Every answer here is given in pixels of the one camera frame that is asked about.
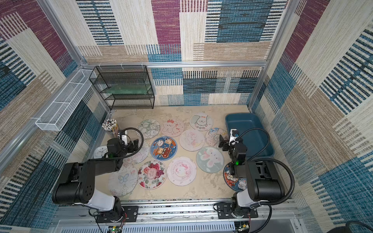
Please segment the pink floral flowers coaster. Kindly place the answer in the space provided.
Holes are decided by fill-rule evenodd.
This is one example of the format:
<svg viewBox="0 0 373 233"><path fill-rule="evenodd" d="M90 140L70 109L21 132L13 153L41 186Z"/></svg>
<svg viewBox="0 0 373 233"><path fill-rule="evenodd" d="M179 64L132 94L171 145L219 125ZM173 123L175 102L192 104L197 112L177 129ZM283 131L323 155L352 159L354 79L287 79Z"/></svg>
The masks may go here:
<svg viewBox="0 0 373 233"><path fill-rule="evenodd" d="M211 147L218 148L220 143L220 136L222 136L224 140L229 139L229 135L226 130L221 128L211 128L205 135L206 143Z"/></svg>

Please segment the green white rabbit coaster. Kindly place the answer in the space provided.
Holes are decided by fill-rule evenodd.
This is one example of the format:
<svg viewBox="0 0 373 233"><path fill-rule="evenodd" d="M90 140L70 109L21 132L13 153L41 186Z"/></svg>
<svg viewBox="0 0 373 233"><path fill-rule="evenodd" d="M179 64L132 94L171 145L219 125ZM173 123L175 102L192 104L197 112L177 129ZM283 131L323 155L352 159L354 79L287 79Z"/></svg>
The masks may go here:
<svg viewBox="0 0 373 233"><path fill-rule="evenodd" d="M213 147L201 148L196 155L198 167L206 173L217 173L224 167L222 153Z"/></svg>

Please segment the blue orange bears coaster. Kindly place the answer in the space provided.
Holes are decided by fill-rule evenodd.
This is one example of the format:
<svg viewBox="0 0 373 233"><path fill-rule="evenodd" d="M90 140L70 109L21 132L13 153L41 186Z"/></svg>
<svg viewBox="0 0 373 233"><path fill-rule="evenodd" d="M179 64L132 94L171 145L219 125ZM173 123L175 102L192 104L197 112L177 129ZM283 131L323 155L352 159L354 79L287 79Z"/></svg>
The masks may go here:
<svg viewBox="0 0 373 233"><path fill-rule="evenodd" d="M223 176L225 183L235 192L244 191L247 188L247 181L245 178L237 178L230 174L230 164L224 167Z"/></svg>

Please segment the pink hello kitty coaster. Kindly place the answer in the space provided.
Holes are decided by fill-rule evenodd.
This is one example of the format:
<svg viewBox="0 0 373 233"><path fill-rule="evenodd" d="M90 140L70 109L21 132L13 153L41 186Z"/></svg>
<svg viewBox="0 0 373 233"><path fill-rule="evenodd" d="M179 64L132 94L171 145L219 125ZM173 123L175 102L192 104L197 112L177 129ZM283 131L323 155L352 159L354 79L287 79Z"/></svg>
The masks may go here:
<svg viewBox="0 0 373 233"><path fill-rule="evenodd" d="M187 157L173 159L167 168L168 179L177 186L191 184L197 176L196 164Z"/></svg>

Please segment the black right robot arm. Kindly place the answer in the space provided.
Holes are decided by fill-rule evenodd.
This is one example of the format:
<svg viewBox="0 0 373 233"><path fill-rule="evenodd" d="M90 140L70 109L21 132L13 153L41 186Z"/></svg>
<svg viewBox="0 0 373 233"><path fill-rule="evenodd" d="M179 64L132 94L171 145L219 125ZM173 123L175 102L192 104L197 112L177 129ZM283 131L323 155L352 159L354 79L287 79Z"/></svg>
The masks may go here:
<svg viewBox="0 0 373 233"><path fill-rule="evenodd" d="M219 148L228 151L231 162L223 171L225 183L236 193L230 204L219 204L218 210L225 216L243 218L261 203L275 202L285 197L285 188L273 161L245 160L247 147L219 136Z"/></svg>

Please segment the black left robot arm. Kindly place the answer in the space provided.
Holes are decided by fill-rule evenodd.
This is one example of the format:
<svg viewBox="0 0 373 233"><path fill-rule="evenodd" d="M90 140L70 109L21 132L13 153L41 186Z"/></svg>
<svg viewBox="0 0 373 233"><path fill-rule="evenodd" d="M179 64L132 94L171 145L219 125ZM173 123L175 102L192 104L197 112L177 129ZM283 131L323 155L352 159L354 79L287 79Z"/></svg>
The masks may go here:
<svg viewBox="0 0 373 233"><path fill-rule="evenodd" d="M119 138L107 142L107 155L90 159L84 163L66 163L52 193L52 201L60 205L82 205L98 210L99 213L122 215L119 198L109 196L95 187L97 176L118 172L123 159L138 153L144 140L136 139L126 144Z"/></svg>

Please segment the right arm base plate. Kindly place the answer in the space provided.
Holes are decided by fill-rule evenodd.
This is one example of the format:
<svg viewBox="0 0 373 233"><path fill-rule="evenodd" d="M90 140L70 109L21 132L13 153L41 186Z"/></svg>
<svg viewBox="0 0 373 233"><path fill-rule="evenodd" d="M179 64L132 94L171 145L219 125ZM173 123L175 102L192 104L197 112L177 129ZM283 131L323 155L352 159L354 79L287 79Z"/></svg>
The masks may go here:
<svg viewBox="0 0 373 233"><path fill-rule="evenodd" d="M258 218L256 210L239 207L227 202L215 203L213 209L218 213L219 219Z"/></svg>

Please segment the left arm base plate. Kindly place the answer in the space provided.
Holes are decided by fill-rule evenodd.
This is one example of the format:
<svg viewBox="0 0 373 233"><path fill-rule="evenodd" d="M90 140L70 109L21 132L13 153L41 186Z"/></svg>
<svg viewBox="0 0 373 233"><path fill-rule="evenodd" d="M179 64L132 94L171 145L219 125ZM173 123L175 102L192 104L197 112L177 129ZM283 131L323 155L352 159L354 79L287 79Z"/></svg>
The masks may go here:
<svg viewBox="0 0 373 233"><path fill-rule="evenodd" d="M138 210L138 206L122 206L117 211L99 212L96 219L98 223L136 222Z"/></svg>

